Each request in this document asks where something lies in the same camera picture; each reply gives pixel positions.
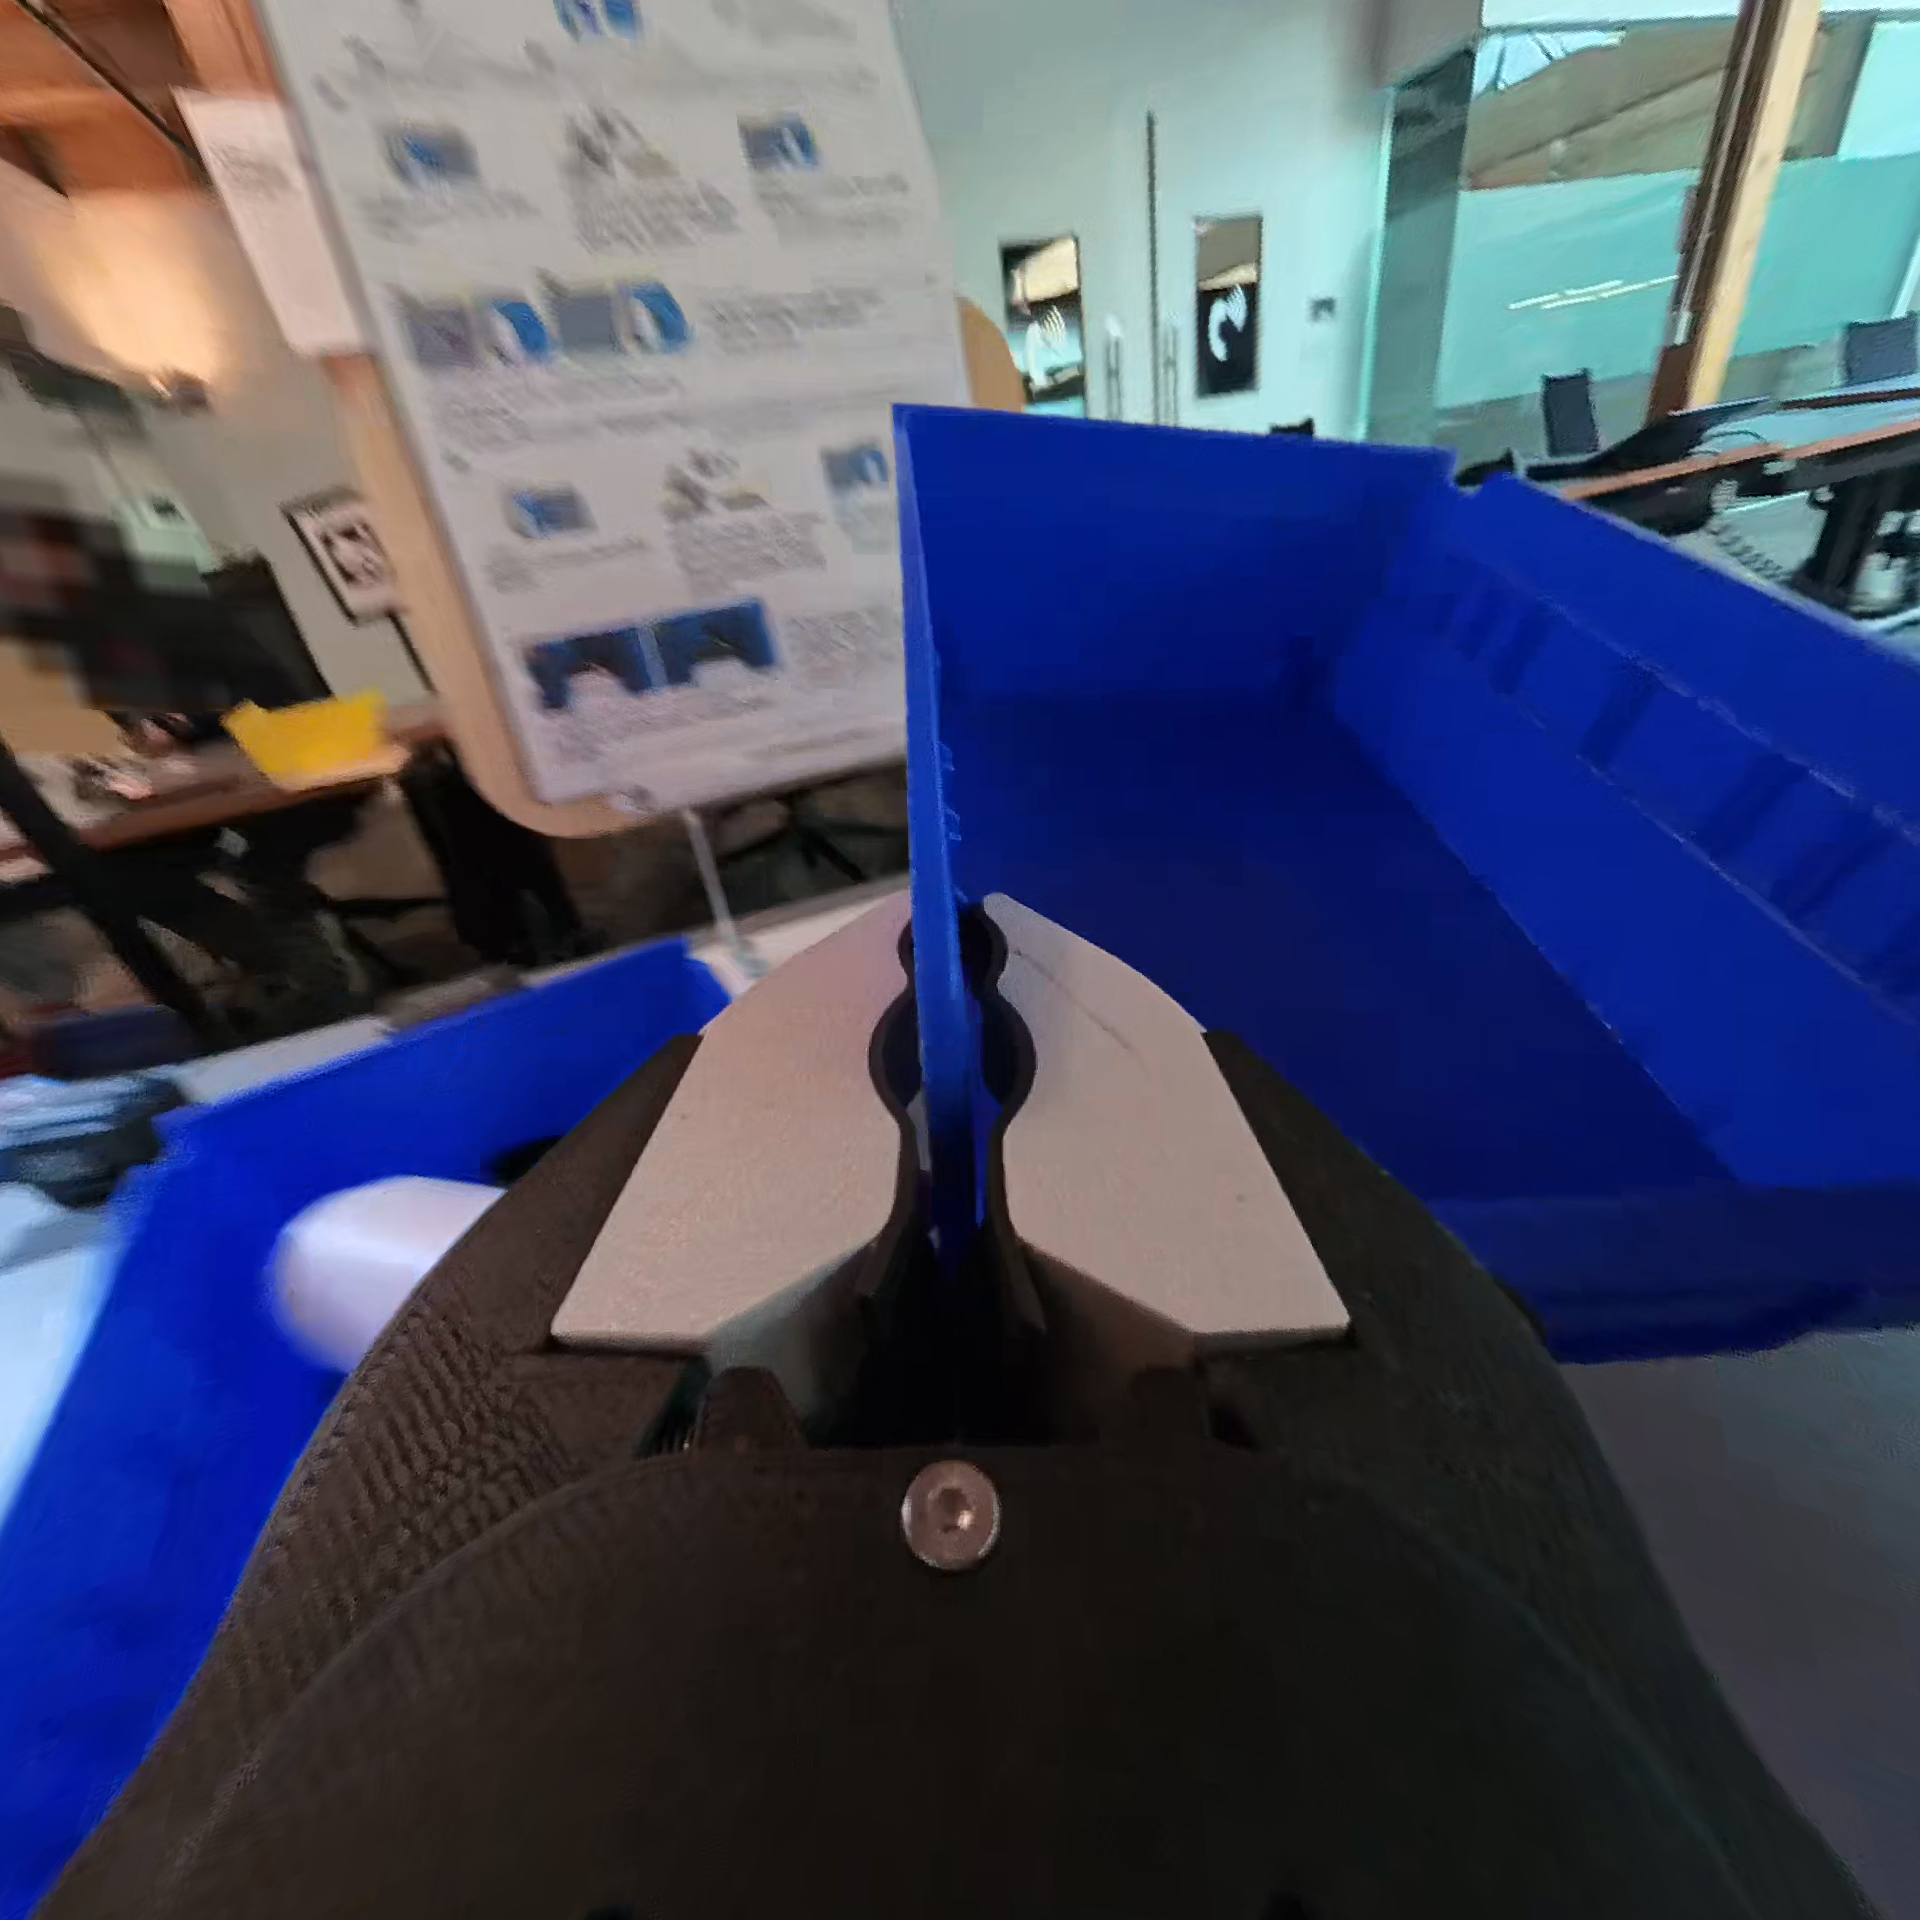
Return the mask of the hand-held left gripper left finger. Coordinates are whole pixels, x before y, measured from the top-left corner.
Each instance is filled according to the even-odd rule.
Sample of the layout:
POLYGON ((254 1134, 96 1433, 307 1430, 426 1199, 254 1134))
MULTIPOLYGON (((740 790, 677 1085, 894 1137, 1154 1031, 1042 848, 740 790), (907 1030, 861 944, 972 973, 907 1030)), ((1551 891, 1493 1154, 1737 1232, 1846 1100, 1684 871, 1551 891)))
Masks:
POLYGON ((871 1047, 903 993, 887 896, 710 1021, 565 1292, 595 1353, 861 1353, 861 1273, 897 1202, 871 1047))

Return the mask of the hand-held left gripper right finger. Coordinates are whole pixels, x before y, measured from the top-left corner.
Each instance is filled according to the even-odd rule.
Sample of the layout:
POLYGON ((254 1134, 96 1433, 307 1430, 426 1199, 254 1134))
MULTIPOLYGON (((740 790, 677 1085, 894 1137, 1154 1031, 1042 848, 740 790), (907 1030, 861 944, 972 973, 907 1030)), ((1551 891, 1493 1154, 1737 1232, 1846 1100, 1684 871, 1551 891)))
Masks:
POLYGON ((988 896, 999 1002, 1031 1046, 1006 1111, 1002 1206, 1042 1273, 1177 1341, 1350 1332, 1204 1030, 1146 973, 988 896))

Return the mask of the blue plastic bin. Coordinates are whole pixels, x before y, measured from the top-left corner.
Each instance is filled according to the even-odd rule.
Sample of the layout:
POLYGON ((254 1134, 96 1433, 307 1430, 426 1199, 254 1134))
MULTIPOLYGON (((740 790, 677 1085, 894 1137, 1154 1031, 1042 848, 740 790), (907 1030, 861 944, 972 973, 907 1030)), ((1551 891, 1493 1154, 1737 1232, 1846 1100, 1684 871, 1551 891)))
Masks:
POLYGON ((104 1815, 229 1605, 340 1371, 280 1332, 269 1268, 319 1199, 494 1185, 730 993, 652 944, 162 1120, 104 1218, 90 1334, 2 1518, 2 1918, 104 1815))
POLYGON ((1438 447, 897 408, 921 1005, 1002 891, 1628 1363, 1918 1327, 1918 658, 1438 447))

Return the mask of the white plastic bottle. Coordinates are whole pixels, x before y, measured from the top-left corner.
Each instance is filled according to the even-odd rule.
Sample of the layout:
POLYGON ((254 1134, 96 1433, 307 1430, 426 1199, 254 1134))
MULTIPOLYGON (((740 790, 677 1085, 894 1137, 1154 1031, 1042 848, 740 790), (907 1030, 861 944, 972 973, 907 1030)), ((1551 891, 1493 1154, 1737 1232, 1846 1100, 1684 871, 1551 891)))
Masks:
POLYGON ((288 1345, 350 1374, 436 1260, 502 1199, 486 1182, 389 1175, 298 1212, 269 1256, 269 1306, 288 1345))

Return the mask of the wooden top office desk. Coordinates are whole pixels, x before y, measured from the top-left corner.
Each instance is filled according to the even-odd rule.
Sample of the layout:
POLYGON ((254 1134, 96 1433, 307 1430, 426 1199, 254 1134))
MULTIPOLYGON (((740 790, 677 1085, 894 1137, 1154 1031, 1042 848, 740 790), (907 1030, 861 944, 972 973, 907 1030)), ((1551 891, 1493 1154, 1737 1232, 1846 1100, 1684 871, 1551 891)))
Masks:
POLYGON ((1874 631, 1918 626, 1918 375, 1713 403, 1531 482, 1874 631))
POLYGON ((389 743, 361 761, 326 767, 289 785, 261 774, 236 743, 185 755, 27 755, 55 821, 87 848, 116 853, 193 829, 238 829, 311 801, 367 801, 411 761, 389 743))

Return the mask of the yellow plastic bin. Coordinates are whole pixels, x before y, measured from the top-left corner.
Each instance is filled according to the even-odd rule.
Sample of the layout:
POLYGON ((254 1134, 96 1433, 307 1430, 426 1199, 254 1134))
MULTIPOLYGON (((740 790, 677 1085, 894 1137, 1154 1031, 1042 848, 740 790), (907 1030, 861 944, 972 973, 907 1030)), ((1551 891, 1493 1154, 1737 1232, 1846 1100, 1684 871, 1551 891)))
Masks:
POLYGON ((284 790, 383 774, 396 761, 389 702, 378 693, 335 694, 295 710, 251 702, 223 716, 229 742, 245 761, 284 790))

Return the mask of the dark battery charger case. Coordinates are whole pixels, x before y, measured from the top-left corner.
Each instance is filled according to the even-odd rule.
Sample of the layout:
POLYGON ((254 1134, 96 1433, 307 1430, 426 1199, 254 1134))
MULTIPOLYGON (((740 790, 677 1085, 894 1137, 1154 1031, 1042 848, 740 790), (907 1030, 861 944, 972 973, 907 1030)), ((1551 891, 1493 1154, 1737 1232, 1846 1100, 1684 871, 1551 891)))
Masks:
POLYGON ((72 1212, 104 1206, 158 1154, 158 1115, 145 1107, 2 1116, 2 1182, 72 1212))

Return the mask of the black white marker sign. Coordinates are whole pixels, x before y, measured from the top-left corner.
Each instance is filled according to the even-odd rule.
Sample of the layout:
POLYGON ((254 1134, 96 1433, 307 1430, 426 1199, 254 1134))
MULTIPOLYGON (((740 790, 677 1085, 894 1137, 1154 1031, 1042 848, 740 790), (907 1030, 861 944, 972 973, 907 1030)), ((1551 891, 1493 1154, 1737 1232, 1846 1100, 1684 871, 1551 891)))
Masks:
POLYGON ((353 626, 402 617, 396 565, 359 491, 307 494, 288 501, 280 516, 353 626))

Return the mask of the white door with window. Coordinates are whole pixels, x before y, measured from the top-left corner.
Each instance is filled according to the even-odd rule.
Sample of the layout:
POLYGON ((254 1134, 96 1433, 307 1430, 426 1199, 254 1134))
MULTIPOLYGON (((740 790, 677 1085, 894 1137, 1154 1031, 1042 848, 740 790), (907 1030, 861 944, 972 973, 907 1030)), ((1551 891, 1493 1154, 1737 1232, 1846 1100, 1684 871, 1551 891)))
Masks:
POLYGON ((1162 418, 1353 438, 1384 206, 1388 92, 1168 92, 1155 109, 1162 418), (1203 247, 1259 222, 1252 386, 1203 392, 1203 247))
POLYGON ((1029 411, 1155 422, 1160 243, 1146 128, 941 160, 959 290, 1011 348, 1029 411))

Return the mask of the white paper notice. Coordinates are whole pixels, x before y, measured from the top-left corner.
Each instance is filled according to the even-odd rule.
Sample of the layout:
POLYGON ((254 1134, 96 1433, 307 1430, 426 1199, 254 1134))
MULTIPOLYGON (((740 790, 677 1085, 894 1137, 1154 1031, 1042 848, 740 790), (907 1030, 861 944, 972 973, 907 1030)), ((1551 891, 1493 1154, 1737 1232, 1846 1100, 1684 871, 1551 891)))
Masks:
POLYGON ((367 353, 288 109, 195 88, 176 88, 176 103, 288 348, 315 361, 367 353))

